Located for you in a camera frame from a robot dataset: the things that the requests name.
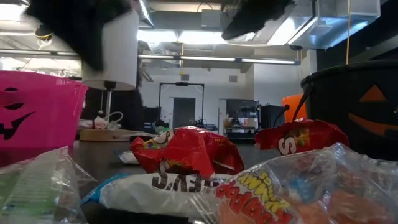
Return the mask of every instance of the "desk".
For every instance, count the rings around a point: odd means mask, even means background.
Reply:
[[[145,174],[140,166],[127,166],[120,163],[114,151],[127,151],[128,142],[79,142],[75,141],[73,160],[93,176],[98,182],[84,185],[80,188],[80,196],[84,197],[97,185],[120,173]],[[277,157],[277,151],[259,151],[251,145],[238,145],[239,153],[246,168],[257,163]],[[102,205],[90,202],[81,206],[89,224],[97,223],[188,223],[187,218],[167,217],[163,215],[136,214],[117,210],[108,210]]]

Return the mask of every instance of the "plastic candy bag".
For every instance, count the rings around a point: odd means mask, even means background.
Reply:
[[[205,180],[197,175],[143,174],[116,175],[89,193],[82,203],[100,203],[106,208],[137,213],[200,218],[190,202],[204,187],[216,187],[229,178],[216,175]]]
[[[256,165],[191,201],[206,223],[397,223],[397,179],[397,167],[335,144]]]
[[[260,149],[278,149],[282,155],[323,149],[338,142],[349,147],[347,136],[337,126],[309,119],[262,130],[254,139]]]
[[[90,181],[67,147],[0,168],[0,223],[86,223],[78,190]]]
[[[147,173],[235,175],[244,169],[236,146],[226,137],[187,126],[144,142],[137,138],[131,151]]]

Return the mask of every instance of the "lamp base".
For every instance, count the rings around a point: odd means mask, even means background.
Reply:
[[[130,141],[130,137],[121,138],[120,136],[131,133],[132,131],[122,129],[82,129],[80,130],[80,140],[93,142],[128,142]]]

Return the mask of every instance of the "lamp shade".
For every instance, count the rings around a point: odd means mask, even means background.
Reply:
[[[116,82],[116,91],[133,90],[137,80],[137,32],[139,18],[131,10],[103,27],[104,71],[94,71],[83,63],[83,83],[91,88],[103,89],[104,81]]]

